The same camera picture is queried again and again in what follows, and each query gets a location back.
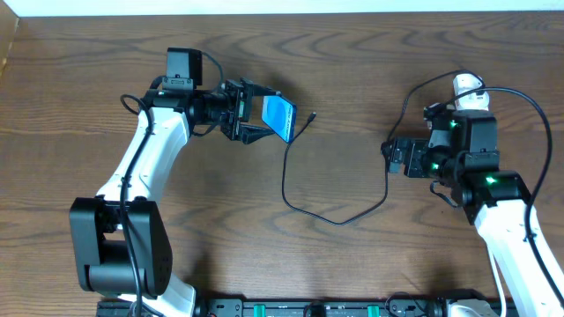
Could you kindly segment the blue Galaxy smartphone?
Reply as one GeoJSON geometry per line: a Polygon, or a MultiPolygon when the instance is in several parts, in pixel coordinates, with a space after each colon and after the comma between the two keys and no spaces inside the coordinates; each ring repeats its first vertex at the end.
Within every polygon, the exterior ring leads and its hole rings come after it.
{"type": "Polygon", "coordinates": [[[284,142],[293,140],[297,107],[283,96],[263,97],[262,121],[284,142]]]}

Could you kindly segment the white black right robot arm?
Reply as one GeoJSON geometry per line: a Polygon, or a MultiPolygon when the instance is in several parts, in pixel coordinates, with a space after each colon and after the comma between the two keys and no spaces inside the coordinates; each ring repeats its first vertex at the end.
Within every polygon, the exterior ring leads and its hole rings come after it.
{"type": "Polygon", "coordinates": [[[461,207],[497,262],[522,316],[561,316],[557,290],[563,272],[547,246],[532,195],[521,176],[500,169],[497,121],[489,111],[447,110],[430,121],[428,139],[396,137],[382,143],[388,170],[431,178],[450,188],[448,202],[461,207]]]}

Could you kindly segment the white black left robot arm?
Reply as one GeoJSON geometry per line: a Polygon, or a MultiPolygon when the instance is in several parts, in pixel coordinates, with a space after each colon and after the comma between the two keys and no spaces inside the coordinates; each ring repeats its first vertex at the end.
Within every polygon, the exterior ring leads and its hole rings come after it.
{"type": "Polygon", "coordinates": [[[203,59],[193,48],[169,48],[167,68],[137,103],[137,128],[109,180],[93,197],[78,197],[69,220],[78,283],[85,291],[130,302],[129,316],[198,316],[195,288],[173,270],[173,252],[159,204],[181,149],[196,125],[220,128],[232,141],[251,144],[271,135],[249,124],[255,97],[280,92],[246,78],[221,79],[202,89],[203,59]]]}

